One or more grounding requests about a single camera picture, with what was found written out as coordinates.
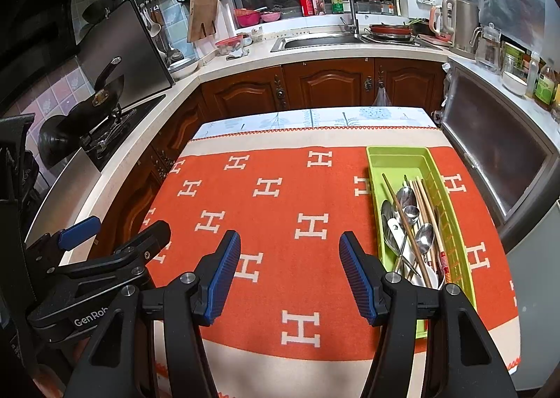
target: pink bowl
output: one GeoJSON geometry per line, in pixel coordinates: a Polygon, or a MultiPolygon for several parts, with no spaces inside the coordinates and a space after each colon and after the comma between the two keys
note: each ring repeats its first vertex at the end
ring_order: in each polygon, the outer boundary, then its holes
{"type": "Polygon", "coordinates": [[[255,26],[260,21],[260,13],[254,11],[251,14],[246,14],[245,16],[237,16],[237,23],[239,27],[251,27],[255,26]]]}
{"type": "Polygon", "coordinates": [[[260,15],[260,17],[264,22],[274,22],[280,19],[281,14],[282,13],[280,11],[276,11],[273,13],[263,13],[260,15]]]}

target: plastic bag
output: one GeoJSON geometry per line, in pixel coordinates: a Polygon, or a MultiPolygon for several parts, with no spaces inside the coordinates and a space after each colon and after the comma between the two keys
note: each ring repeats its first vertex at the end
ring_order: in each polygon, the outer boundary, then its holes
{"type": "Polygon", "coordinates": [[[392,106],[389,97],[387,96],[387,91],[385,90],[385,84],[382,81],[379,82],[379,88],[377,89],[377,96],[375,101],[373,101],[372,106],[382,107],[382,106],[392,106]]]}

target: cabinet door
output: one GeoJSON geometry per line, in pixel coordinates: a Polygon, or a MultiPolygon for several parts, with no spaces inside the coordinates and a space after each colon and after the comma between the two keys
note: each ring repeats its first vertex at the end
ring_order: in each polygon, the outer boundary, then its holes
{"type": "Polygon", "coordinates": [[[209,121],[201,89],[196,89],[153,138],[152,146],[167,170],[171,169],[198,129],[209,121]]]}
{"type": "Polygon", "coordinates": [[[394,106],[422,107],[428,115],[443,99],[445,73],[439,62],[375,59],[377,80],[383,79],[394,106]]]}
{"type": "Polygon", "coordinates": [[[289,109],[281,66],[226,76],[202,84],[212,120],[289,109]]]}
{"type": "Polygon", "coordinates": [[[140,231],[164,175],[162,162],[149,145],[120,187],[93,241],[88,258],[112,254],[116,247],[140,231]]]}
{"type": "Polygon", "coordinates": [[[298,62],[283,68],[292,109],[373,103],[372,58],[298,62]]]}

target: stainless steel sink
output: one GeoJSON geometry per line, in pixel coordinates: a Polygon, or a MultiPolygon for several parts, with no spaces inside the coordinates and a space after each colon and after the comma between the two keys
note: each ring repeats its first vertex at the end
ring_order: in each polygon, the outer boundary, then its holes
{"type": "Polygon", "coordinates": [[[283,51],[285,49],[296,49],[296,48],[309,48],[314,46],[328,46],[337,44],[383,44],[383,45],[400,45],[414,48],[429,48],[437,49],[430,43],[415,38],[413,41],[406,43],[395,43],[388,41],[376,40],[368,35],[360,35],[359,37],[354,36],[350,33],[332,33],[332,34],[308,34],[291,36],[287,38],[279,38],[272,46],[271,52],[283,51]]]}
{"type": "Polygon", "coordinates": [[[333,44],[358,44],[363,41],[352,34],[309,34],[279,38],[272,46],[271,52],[285,49],[308,48],[310,46],[328,46],[333,44]]]}

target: window sill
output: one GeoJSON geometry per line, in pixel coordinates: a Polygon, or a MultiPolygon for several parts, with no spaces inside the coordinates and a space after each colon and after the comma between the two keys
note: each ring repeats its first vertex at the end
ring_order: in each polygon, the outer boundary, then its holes
{"type": "MultiPolygon", "coordinates": [[[[265,34],[273,34],[288,30],[296,30],[299,28],[308,27],[325,27],[325,26],[339,26],[342,25],[341,17],[348,22],[350,14],[325,14],[324,16],[307,16],[289,19],[280,19],[275,22],[262,22],[252,27],[238,28],[235,30],[237,34],[242,32],[249,33],[254,28],[262,27],[262,32],[265,34]]],[[[360,30],[364,26],[371,24],[387,24],[387,25],[402,25],[408,21],[408,18],[402,16],[389,16],[387,14],[362,14],[356,15],[360,30]]]]}

